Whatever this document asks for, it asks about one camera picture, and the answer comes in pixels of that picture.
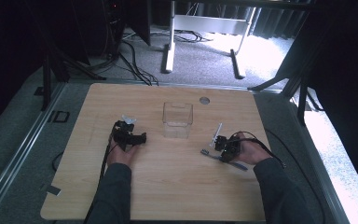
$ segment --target black clothing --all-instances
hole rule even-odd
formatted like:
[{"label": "black clothing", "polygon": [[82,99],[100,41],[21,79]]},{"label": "black clothing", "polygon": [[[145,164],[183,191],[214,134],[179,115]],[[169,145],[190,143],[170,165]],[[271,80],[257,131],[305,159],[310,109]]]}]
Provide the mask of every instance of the black clothing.
[{"label": "black clothing", "polygon": [[277,160],[263,160],[254,171],[260,184],[268,224],[314,223],[301,190],[289,179]]},{"label": "black clothing", "polygon": [[[299,188],[277,160],[259,162],[255,175],[260,184],[267,223],[314,223]],[[88,223],[130,223],[131,169],[110,165],[97,190]]]},{"label": "black clothing", "polygon": [[111,164],[95,194],[87,223],[130,223],[131,169],[125,164]]}]

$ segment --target metal frame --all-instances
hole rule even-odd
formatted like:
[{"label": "metal frame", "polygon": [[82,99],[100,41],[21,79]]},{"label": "metal frame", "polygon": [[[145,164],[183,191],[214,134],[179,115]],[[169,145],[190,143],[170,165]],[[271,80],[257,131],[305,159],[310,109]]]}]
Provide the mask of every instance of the metal frame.
[{"label": "metal frame", "polygon": [[[176,2],[171,1],[171,18],[170,18],[170,43],[168,45],[167,63],[165,71],[170,73],[173,71],[173,58],[175,53],[174,31],[204,31],[219,34],[241,35],[241,42],[234,54],[230,54],[232,61],[236,62],[236,55],[241,49],[244,38],[249,34],[252,25],[252,19],[255,14],[255,7],[252,7],[251,14],[247,20],[232,20],[222,18],[200,17],[176,15]],[[246,77],[245,69],[239,63],[234,63],[235,76],[237,78]]]},{"label": "metal frame", "polygon": [[30,153],[34,142],[36,141],[39,134],[42,132],[42,129],[45,126],[51,111],[58,102],[64,87],[65,83],[63,82],[57,84],[57,87],[55,88],[52,95],[52,101],[50,102],[45,111],[40,112],[31,130],[24,137],[21,145],[16,150],[7,167],[0,175],[0,203],[4,199],[7,190],[10,188],[11,183],[13,182],[14,178],[16,178],[16,175],[22,167],[22,164]]}]

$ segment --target small tool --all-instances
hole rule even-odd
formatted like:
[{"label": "small tool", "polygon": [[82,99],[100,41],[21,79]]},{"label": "small tool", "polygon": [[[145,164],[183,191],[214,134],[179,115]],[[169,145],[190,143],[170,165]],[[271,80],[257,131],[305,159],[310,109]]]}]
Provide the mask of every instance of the small tool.
[{"label": "small tool", "polygon": [[[212,158],[214,160],[217,160],[217,161],[221,161],[221,156],[213,156],[213,155],[210,155],[209,154],[209,151],[207,149],[203,149],[201,152],[200,152],[202,155],[204,156],[207,156],[209,158]],[[240,170],[243,170],[243,171],[247,171],[248,168],[246,168],[246,166],[242,165],[242,164],[239,164],[239,163],[236,163],[236,162],[225,162],[226,164],[228,165],[232,165]]]},{"label": "small tool", "polygon": [[223,123],[219,123],[219,126],[217,126],[216,133],[214,134],[214,136],[213,136],[213,138],[212,138],[211,144],[209,144],[210,147],[212,147],[213,144],[214,144],[214,142],[216,141],[216,137],[217,137],[217,135],[219,135],[220,129],[222,128],[222,125],[223,125]]}]

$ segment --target white metal stand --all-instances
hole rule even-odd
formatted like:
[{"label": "white metal stand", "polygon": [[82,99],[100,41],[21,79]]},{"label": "white metal stand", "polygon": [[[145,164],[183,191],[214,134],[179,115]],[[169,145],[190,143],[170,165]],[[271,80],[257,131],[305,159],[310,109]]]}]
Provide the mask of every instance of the white metal stand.
[{"label": "white metal stand", "polygon": [[175,14],[175,1],[171,1],[171,21],[170,21],[170,43],[167,53],[167,64],[165,67],[166,72],[173,71],[173,58],[175,53],[174,31],[187,30],[187,31],[203,31],[219,34],[241,35],[242,39],[237,51],[231,50],[231,57],[234,63],[235,76],[244,78],[245,68],[243,63],[237,63],[236,55],[241,49],[244,38],[248,35],[249,29],[252,24],[252,18],[255,14],[255,7],[251,9],[251,16],[248,21],[246,20],[232,20],[199,16],[187,16]]}]

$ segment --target metal leg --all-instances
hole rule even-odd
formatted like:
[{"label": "metal leg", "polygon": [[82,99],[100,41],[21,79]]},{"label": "metal leg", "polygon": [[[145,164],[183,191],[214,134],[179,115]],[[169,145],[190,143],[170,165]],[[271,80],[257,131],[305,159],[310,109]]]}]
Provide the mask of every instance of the metal leg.
[{"label": "metal leg", "polygon": [[251,25],[252,25],[252,19],[253,19],[253,16],[255,14],[255,7],[252,7],[251,10],[252,10],[252,12],[251,12],[250,17],[247,19],[246,28],[244,28],[244,30],[243,30],[242,39],[241,39],[240,45],[238,46],[238,49],[235,52],[234,52],[233,49],[231,50],[231,59],[232,59],[232,62],[233,62],[234,75],[235,75],[236,79],[243,79],[243,78],[246,77],[246,73],[245,73],[246,68],[244,66],[244,63],[243,62],[242,63],[238,62],[237,55],[238,55],[238,52],[240,52],[243,40],[249,34],[249,30],[250,30]]},{"label": "metal leg", "polygon": [[173,71],[173,56],[175,54],[175,43],[173,42],[175,33],[175,1],[171,1],[171,24],[170,24],[170,44],[168,46],[167,64],[165,71],[170,73]]}]

